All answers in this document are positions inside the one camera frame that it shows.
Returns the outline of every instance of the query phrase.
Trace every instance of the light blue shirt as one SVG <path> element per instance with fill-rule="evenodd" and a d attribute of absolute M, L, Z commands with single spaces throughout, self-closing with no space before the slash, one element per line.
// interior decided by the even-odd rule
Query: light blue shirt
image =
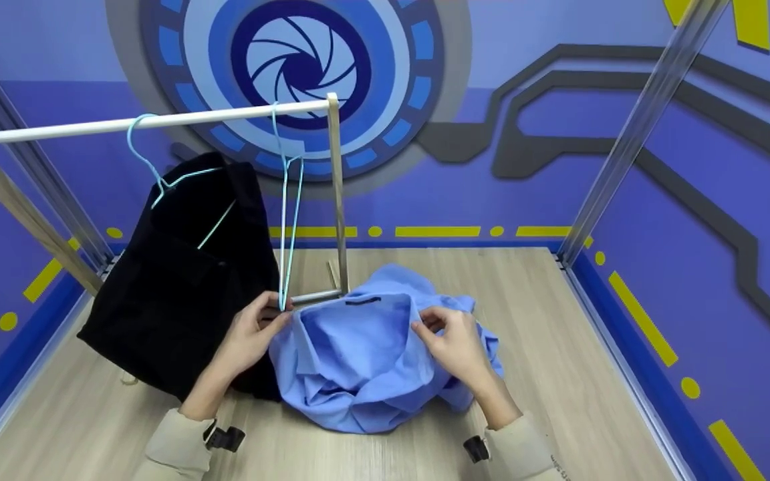
<path fill-rule="evenodd" d="M 352 433 L 393 430 L 436 396 L 465 411 L 470 391 L 410 329 L 431 305 L 470 313 L 474 299 L 437 295 L 419 274 L 384 265 L 345 297 L 296 311 L 269 345 L 284 401 L 319 426 Z M 503 375 L 498 338 L 477 332 Z"/>

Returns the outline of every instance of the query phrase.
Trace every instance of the beige sleeve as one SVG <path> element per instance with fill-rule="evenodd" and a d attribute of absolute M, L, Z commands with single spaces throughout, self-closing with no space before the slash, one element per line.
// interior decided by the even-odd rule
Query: beige sleeve
<path fill-rule="evenodd" d="M 490 462 L 506 481 L 560 481 L 546 436 L 531 413 L 500 430 L 486 430 Z"/>
<path fill-rule="evenodd" d="M 201 481 L 210 470 L 210 450 L 204 432 L 212 420 L 192 421 L 172 409 L 165 414 L 132 481 Z"/>

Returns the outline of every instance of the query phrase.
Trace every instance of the hand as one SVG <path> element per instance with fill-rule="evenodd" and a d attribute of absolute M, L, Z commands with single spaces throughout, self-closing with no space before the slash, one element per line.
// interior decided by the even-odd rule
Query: hand
<path fill-rule="evenodd" d="M 280 313 L 277 306 L 278 293 L 264 292 L 233 316 L 213 360 L 180 406 L 180 414 L 196 421 L 216 417 L 233 378 L 262 358 L 272 338 L 290 323 L 293 313 Z M 293 308 L 289 299 L 287 308 Z"/>
<path fill-rule="evenodd" d="M 469 389 L 476 392 L 498 376 L 489 365 L 486 350 L 480 344 L 477 321 L 473 315 L 436 305 L 421 311 L 421 320 L 422 323 L 412 323 L 412 330 L 441 367 Z M 441 329 L 444 329 L 444 334 L 436 335 Z"/>
<path fill-rule="evenodd" d="M 278 310 L 278 293 L 266 291 L 239 311 L 216 350 L 211 369 L 231 379 L 245 371 L 266 354 L 269 342 L 290 323 L 293 303 L 287 299 L 287 310 Z"/>
<path fill-rule="evenodd" d="M 421 320 L 412 323 L 412 330 L 441 367 L 468 386 L 489 429 L 500 430 L 522 417 L 504 380 L 489 363 L 473 315 L 437 305 L 421 311 Z M 436 335 L 441 329 L 444 334 Z"/>

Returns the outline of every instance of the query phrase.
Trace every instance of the white horizontal bar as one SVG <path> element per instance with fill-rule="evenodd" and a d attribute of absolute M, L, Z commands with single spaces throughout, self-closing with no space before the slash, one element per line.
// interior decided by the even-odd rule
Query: white horizontal bar
<path fill-rule="evenodd" d="M 340 297 L 340 289 L 332 289 L 330 291 L 315 292 L 315 293 L 303 293 L 302 295 L 296 295 L 290 298 L 293 304 L 306 304 L 308 302 L 325 301 L 325 299 L 331 299 L 333 297 Z"/>
<path fill-rule="evenodd" d="M 169 114 L 144 118 L 135 128 L 174 127 L 175 125 L 192 125 L 193 123 L 224 122 L 234 119 L 265 118 L 275 115 L 316 112 L 329 109 L 327 100 L 311 100 L 295 104 L 278 104 L 278 106 L 245 107 L 242 109 L 208 110 L 207 112 L 189 112 L 185 114 Z M 132 125 L 135 119 L 119 119 L 113 121 L 71 123 L 68 125 L 51 125 L 49 127 L 18 128 L 0 131 L 0 144 L 27 142 L 30 140 L 57 139 L 73 135 L 105 134 L 108 132 L 124 131 Z"/>

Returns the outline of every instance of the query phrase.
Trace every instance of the light blue hanger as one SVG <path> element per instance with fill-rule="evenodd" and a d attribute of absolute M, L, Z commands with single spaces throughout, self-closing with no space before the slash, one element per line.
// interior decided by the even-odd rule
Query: light blue hanger
<path fill-rule="evenodd" d="M 281 163 L 284 165 L 284 183 L 281 186 L 281 264 L 278 274 L 278 305 L 282 311 L 287 307 L 287 290 L 290 286 L 290 271 L 293 270 L 293 249 L 296 245 L 296 225 L 299 222 L 299 200 L 302 198 L 302 178 L 305 176 L 305 159 L 302 155 L 294 156 L 287 160 L 284 156 L 284 149 L 281 147 L 281 137 L 278 136 L 278 122 L 275 121 L 275 107 L 278 103 L 272 104 L 272 133 L 275 134 L 275 141 L 278 142 L 278 153 L 281 155 Z M 287 276 L 284 276 L 284 244 L 287 228 L 287 174 L 290 171 L 290 164 L 294 160 L 299 160 L 299 188 L 296 191 L 296 211 L 293 213 L 293 230 L 290 234 L 290 251 L 287 259 Z"/>
<path fill-rule="evenodd" d="M 200 176 L 201 174 L 207 174 L 215 170 L 222 170 L 221 167 L 205 168 L 204 170 L 199 170 L 198 172 L 184 174 L 184 176 L 180 176 L 180 178 L 178 178 L 174 182 L 171 182 L 170 184 L 165 182 L 165 179 L 162 179 L 162 176 L 160 176 L 159 172 L 156 170 L 156 167 L 154 167 L 153 164 L 151 164 L 150 161 L 147 160 L 144 156 L 138 153 L 138 151 L 135 150 L 135 147 L 132 145 L 132 129 L 134 129 L 139 122 L 143 121 L 143 119 L 153 118 L 153 116 L 156 116 L 156 114 L 143 114 L 143 115 L 137 116 L 137 118 L 135 118 L 134 121 L 132 121 L 132 123 L 129 125 L 129 128 L 126 129 L 126 145 L 129 146 L 129 150 L 132 152 L 132 155 L 135 155 L 138 160 L 140 160 L 141 162 L 144 162 L 144 164 L 147 165 L 147 167 L 150 169 L 150 172 L 153 173 L 153 177 L 156 179 L 156 185 L 159 186 L 159 195 L 156 196 L 156 200 L 154 200 L 153 204 L 150 205 L 150 209 L 153 209 L 154 207 L 156 207 L 156 204 L 159 204 L 159 201 L 162 200 L 162 197 L 165 196 L 165 189 L 174 188 L 174 186 L 179 184 L 181 180 L 188 179 L 189 177 Z M 233 200 L 230 203 L 230 205 L 224 211 L 224 214 L 222 214 L 222 217 L 219 219 L 219 222 L 216 222 L 216 225 L 214 225 L 213 228 L 210 229 L 210 232 L 208 232 L 204 240 L 201 241 L 201 244 L 198 244 L 198 250 L 201 249 L 201 247 L 203 247 L 208 240 L 210 240 L 210 238 L 212 237 L 212 234 L 216 232 L 216 229 L 219 227 L 219 225 L 222 223 L 224 218 L 227 216 L 227 213 L 230 212 L 230 208 L 233 207 L 234 203 L 236 203 L 236 200 Z"/>

